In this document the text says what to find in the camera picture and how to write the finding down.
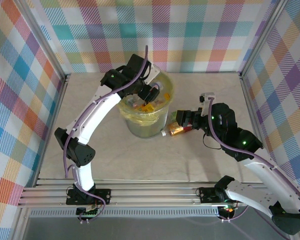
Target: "gray floor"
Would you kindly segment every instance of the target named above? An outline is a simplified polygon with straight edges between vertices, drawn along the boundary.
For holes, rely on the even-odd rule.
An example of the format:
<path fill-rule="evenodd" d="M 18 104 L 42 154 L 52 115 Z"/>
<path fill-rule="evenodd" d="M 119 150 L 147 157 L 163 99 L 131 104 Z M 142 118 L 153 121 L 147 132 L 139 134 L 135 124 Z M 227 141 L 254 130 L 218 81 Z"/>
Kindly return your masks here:
<path fill-rule="evenodd" d="M 231 223 L 221 223 L 217 217 L 173 219 L 100 217 L 89 225 L 81 225 L 76 218 L 30 218 L 24 237 L 24 240 L 71 239 L 282 240 L 252 208 Z"/>
<path fill-rule="evenodd" d="M 84 109 L 100 84 L 103 73 L 74 73 L 66 88 L 53 132 L 65 128 Z M 169 73 L 175 95 L 169 112 L 197 110 L 201 93 L 214 92 L 216 103 L 226 103 L 235 111 L 238 126 L 252 131 L 252 124 L 237 73 Z M 95 179 L 169 180 L 217 182 L 224 175 L 240 182 L 259 182 L 248 168 L 222 150 L 203 145 L 202 130 L 173 136 L 140 139 L 131 134 L 114 107 L 97 127 L 89 145 L 96 150 L 91 162 Z M 208 146 L 218 145 L 211 137 Z M 44 155 L 40 178 L 64 178 L 63 151 L 52 135 Z"/>

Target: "cable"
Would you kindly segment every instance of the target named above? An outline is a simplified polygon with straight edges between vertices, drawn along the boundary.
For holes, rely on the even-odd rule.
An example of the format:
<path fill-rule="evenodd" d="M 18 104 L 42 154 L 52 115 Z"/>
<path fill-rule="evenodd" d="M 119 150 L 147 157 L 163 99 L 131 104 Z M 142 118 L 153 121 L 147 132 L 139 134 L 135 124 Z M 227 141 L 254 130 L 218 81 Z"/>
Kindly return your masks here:
<path fill-rule="evenodd" d="M 238 216 L 234 216 L 233 218 L 226 218 L 226 220 L 228 220 L 228 222 L 232 221 L 232 220 L 236 220 L 238 218 L 240 218 L 247 210 L 248 210 L 248 205 L 243 209 L 243 211 L 238 215 Z"/>
<path fill-rule="evenodd" d="M 195 195 L 200 198 L 200 196 L 197 194 L 197 191 L 199 190 L 199 187 L 195 190 Z"/>
<path fill-rule="evenodd" d="M 264 216 L 262 216 L 260 214 L 260 212 L 258 212 L 256 209 L 254 209 L 254 211 L 256 212 L 256 214 L 259 215 L 260 218 L 262 218 L 267 224 L 269 224 L 269 226 L 277 233 L 279 234 L 283 239 L 285 240 L 290 240 L 290 238 L 285 237 L 278 229 L 276 229 Z"/>
<path fill-rule="evenodd" d="M 69 194 L 68 194 L 69 189 L 74 189 L 74 188 L 72 186 L 68 186 L 66 188 L 65 193 L 66 193 L 67 196 L 69 196 Z"/>
<path fill-rule="evenodd" d="M 185 217 L 184 220 L 186 220 L 186 221 L 188 221 L 188 222 L 190 222 L 190 223 L 199 225 L 199 226 L 203 226 L 203 227 L 215 225 L 215 224 L 217 224 L 217 223 L 221 223 L 220 220 L 213 221 L 213 222 L 197 222 L 197 221 L 194 221 L 194 220 L 189 219 L 189 218 L 187 218 L 187 217 Z"/>
<path fill-rule="evenodd" d="M 150 64 L 148 66 L 148 69 L 149 69 L 148 74 L 146 76 L 144 76 L 144 77 L 140 77 L 140 80 L 144 81 L 144 80 L 146 80 L 149 77 L 150 72 L 151 72 L 151 65 Z"/>
<path fill-rule="evenodd" d="M 237 226 L 236 224 L 234 224 L 233 222 L 231 223 L 232 226 L 234 226 L 240 233 L 242 233 L 243 235 L 246 236 L 247 239 L 250 239 L 250 240 L 254 240 L 253 237 L 249 236 L 245 231 L 243 231 L 239 226 Z"/>
<path fill-rule="evenodd" d="M 107 94 L 105 94 L 104 96 L 98 98 L 97 100 L 95 100 L 94 102 L 92 102 L 81 114 L 81 116 L 78 118 L 78 120 L 76 121 L 76 123 L 74 124 L 72 130 L 70 131 L 65 143 L 64 143 L 64 147 L 63 147 L 63 167 L 64 167 L 64 173 L 65 173 L 65 178 L 68 178 L 68 168 L 67 168 L 67 149 L 68 149 L 68 145 L 69 145 L 69 141 L 72 138 L 73 134 L 75 133 L 75 131 L 77 130 L 77 127 L 81 124 L 82 120 L 84 119 L 84 117 L 86 116 L 86 114 L 91 110 L 91 108 L 95 107 L 95 105 L 97 105 L 99 102 L 101 102 L 102 100 L 110 97 L 112 94 L 116 94 L 117 92 L 120 92 L 123 89 L 128 88 L 129 86 L 131 86 L 135 81 L 138 80 L 138 78 L 140 77 L 140 75 L 142 74 L 146 63 L 148 60 L 148 45 L 145 46 L 145 56 L 142 62 L 142 66 L 139 70 L 139 72 L 135 75 L 135 77 L 126 85 L 119 87 Z"/>
<path fill-rule="evenodd" d="M 265 160 L 263 157 L 253 153 L 253 152 L 250 152 L 250 151 L 246 151 L 246 150 L 242 150 L 242 149 L 238 149 L 238 148 L 235 148 L 235 147 L 232 147 L 232 146 L 229 146 L 225 143 L 223 143 L 219 138 L 218 136 L 216 135 L 215 133 L 215 130 L 213 128 L 213 125 L 212 125 L 212 120 L 211 120 L 211 112 L 212 112 L 212 103 L 213 103 L 213 100 L 215 99 L 214 97 L 209 97 L 208 98 L 210 100 L 210 103 L 209 103 L 209 111 L 208 111 L 208 123 L 209 123 L 209 127 L 210 127 L 210 131 L 212 133 L 212 136 L 213 138 L 223 147 L 229 149 L 229 150 L 232 150 L 232 151 L 236 151 L 236 152 L 239 152 L 239 153 L 243 153 L 243 154 L 248 154 L 248 155 L 251 155 L 253 156 L 254 158 L 257 158 L 259 159 L 261 162 L 263 162 L 265 165 L 267 165 L 269 168 L 271 168 L 274 172 L 276 172 L 284 181 L 286 184 L 289 185 L 289 187 L 291 189 L 293 189 L 293 191 L 299 196 L 300 198 L 300 191 L 289 181 L 289 179 L 283 175 L 277 168 L 274 168 L 275 166 L 272 165 L 270 162 L 268 162 L 267 160 Z"/>
<path fill-rule="evenodd" d="M 102 202 L 102 209 L 100 210 L 100 212 L 95 215 L 93 218 L 91 218 L 90 220 L 86 220 L 86 223 L 89 224 L 89 222 L 93 222 L 95 219 L 97 219 L 97 217 L 105 210 L 105 207 L 106 207 L 106 201 L 102 198 L 102 197 L 99 197 L 97 195 L 94 195 L 86 190 L 84 190 L 80 185 L 79 185 L 79 182 L 78 182 L 78 176 L 77 176 L 77 172 L 76 172 L 76 169 L 75 169 L 75 165 L 72 164 L 70 165 L 70 167 L 72 168 L 72 175 L 73 175 L 73 178 L 74 178 L 74 185 L 83 193 L 95 198 L 95 199 L 99 199 L 101 202 Z M 79 214 L 79 220 L 80 220 L 80 223 L 82 224 L 84 221 L 83 219 L 81 218 L 82 217 L 82 213 Z"/>
<path fill-rule="evenodd" d="M 67 149 L 68 149 L 68 145 L 69 145 L 69 141 L 70 139 L 72 138 L 73 134 L 75 133 L 75 131 L 77 130 L 77 127 L 81 124 L 82 120 L 84 119 L 84 117 L 86 116 L 86 114 L 91 110 L 91 108 L 95 107 L 95 105 L 98 105 L 99 102 L 101 102 L 102 100 L 110 97 L 112 94 L 116 94 L 117 92 L 123 90 L 123 89 L 126 89 L 128 88 L 129 86 L 131 86 L 136 80 L 138 80 L 138 78 L 140 77 L 140 75 L 142 74 L 145 66 L 146 66 L 146 63 L 147 63 L 147 60 L 148 60 L 148 45 L 145 46 L 145 56 L 144 56 L 144 59 L 143 59 L 143 62 L 142 62 L 142 66 L 139 70 L 139 72 L 136 74 L 136 76 L 134 76 L 134 78 L 129 82 L 127 83 L 126 85 L 122 86 L 122 87 L 119 87 L 107 94 L 105 94 L 104 96 L 98 98 L 97 100 L 95 100 L 94 102 L 92 102 L 84 111 L 83 113 L 80 115 L 80 117 L 78 118 L 78 120 L 76 121 L 76 123 L 74 124 L 72 130 L 70 131 L 65 143 L 64 143 L 64 147 L 63 147 L 63 167 L 64 167 L 64 174 L 65 174 L 65 178 L 68 178 L 68 175 L 69 175 L 69 170 L 72 168 L 72 175 L 73 175 L 73 178 L 74 178 L 74 184 L 75 186 L 83 193 L 93 197 L 93 198 L 96 198 L 96 199 L 99 199 L 102 201 L 103 205 L 102 205 L 102 209 L 101 211 L 96 215 L 94 216 L 93 218 L 90 219 L 90 222 L 94 221 L 105 209 L 106 207 L 106 202 L 103 198 L 97 196 L 97 195 L 94 195 L 94 194 L 91 194 L 87 191 L 85 191 L 80 185 L 79 185 L 79 181 L 78 181 L 78 176 L 77 176 L 77 173 L 76 173 L 76 170 L 75 170 L 75 165 L 72 164 L 70 165 L 69 167 L 67 166 Z M 80 223 L 82 224 L 83 223 L 83 220 L 82 220 L 82 214 L 79 215 L 79 220 L 80 220 Z"/>
<path fill-rule="evenodd" d="M 207 146 L 206 144 L 205 144 L 205 136 L 206 136 L 207 134 L 203 134 L 203 145 L 205 145 L 208 149 L 215 149 L 215 150 L 220 150 L 220 149 L 222 149 L 221 147 L 219 147 L 219 148 L 216 148 L 216 147 L 210 147 L 210 146 Z"/>

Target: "plaid wall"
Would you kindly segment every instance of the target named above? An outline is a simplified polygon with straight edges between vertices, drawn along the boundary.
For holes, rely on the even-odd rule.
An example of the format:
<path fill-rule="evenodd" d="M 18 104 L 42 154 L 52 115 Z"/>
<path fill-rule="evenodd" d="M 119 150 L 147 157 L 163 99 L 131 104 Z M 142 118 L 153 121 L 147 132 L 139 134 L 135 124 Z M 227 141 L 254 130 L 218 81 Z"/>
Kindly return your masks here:
<path fill-rule="evenodd" d="M 0 240 L 37 168 L 61 87 L 13 0 L 0 1 Z"/>
<path fill-rule="evenodd" d="M 247 85 L 269 152 L 300 185 L 300 0 L 290 0 Z"/>
<path fill-rule="evenodd" d="M 168 72 L 238 71 L 276 0 L 28 0 L 63 69 L 144 55 Z"/>

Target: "checkered fabric backdrop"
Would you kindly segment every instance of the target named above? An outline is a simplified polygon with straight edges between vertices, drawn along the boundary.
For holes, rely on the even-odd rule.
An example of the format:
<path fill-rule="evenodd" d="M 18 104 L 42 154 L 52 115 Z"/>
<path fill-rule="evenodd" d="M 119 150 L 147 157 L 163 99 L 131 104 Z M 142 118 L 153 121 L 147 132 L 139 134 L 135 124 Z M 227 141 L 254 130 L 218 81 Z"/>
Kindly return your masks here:
<path fill-rule="evenodd" d="M 61 88 L 13 0 L 0 1 L 0 240 L 31 182 Z"/>
<path fill-rule="evenodd" d="M 270 155 L 300 185 L 300 0 L 288 2 L 247 76 Z"/>
<path fill-rule="evenodd" d="M 167 72 L 238 71 L 277 0 L 28 0 L 63 69 L 144 55 Z"/>

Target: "small object in container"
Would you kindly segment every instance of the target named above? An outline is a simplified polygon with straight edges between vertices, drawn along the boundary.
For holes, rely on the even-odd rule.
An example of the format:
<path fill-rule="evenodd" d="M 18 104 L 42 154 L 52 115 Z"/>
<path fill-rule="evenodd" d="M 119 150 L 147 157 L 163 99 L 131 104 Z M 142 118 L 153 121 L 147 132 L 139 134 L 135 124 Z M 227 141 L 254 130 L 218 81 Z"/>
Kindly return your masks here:
<path fill-rule="evenodd" d="M 126 101 L 127 105 L 130 107 L 135 108 L 137 106 L 137 101 L 132 97 L 130 99 L 128 99 L 128 101 Z"/>
<path fill-rule="evenodd" d="M 155 105 L 160 105 L 160 104 L 164 104 L 164 103 L 165 103 L 165 100 L 163 98 L 159 98 L 154 101 Z"/>
<path fill-rule="evenodd" d="M 170 95 L 169 95 L 169 93 L 166 92 L 163 96 L 164 96 L 165 100 L 167 100 L 167 101 L 170 100 Z"/>
<path fill-rule="evenodd" d="M 144 106 L 143 105 L 139 105 L 139 106 L 136 106 L 135 109 L 140 111 L 140 112 L 143 112 L 143 108 Z"/>
<path fill-rule="evenodd" d="M 170 123 L 168 125 L 169 128 L 169 133 L 171 136 L 175 136 L 178 134 L 182 134 L 182 133 L 186 133 L 192 130 L 192 125 L 186 126 L 186 127 L 182 127 L 179 126 L 179 124 L 175 121 L 173 123 Z"/>
<path fill-rule="evenodd" d="M 144 106 L 145 101 L 143 101 L 141 98 L 137 98 L 134 100 L 132 107 L 134 109 L 138 109 L 139 107 L 143 107 Z"/>
<path fill-rule="evenodd" d="M 164 89 L 163 84 L 159 81 L 154 82 L 154 83 L 150 83 L 150 86 L 155 88 L 155 89 L 158 89 L 159 91 L 162 91 Z"/>
<path fill-rule="evenodd" d="M 153 112 L 155 110 L 154 106 L 151 103 L 148 103 L 147 105 L 142 107 L 143 112 Z"/>

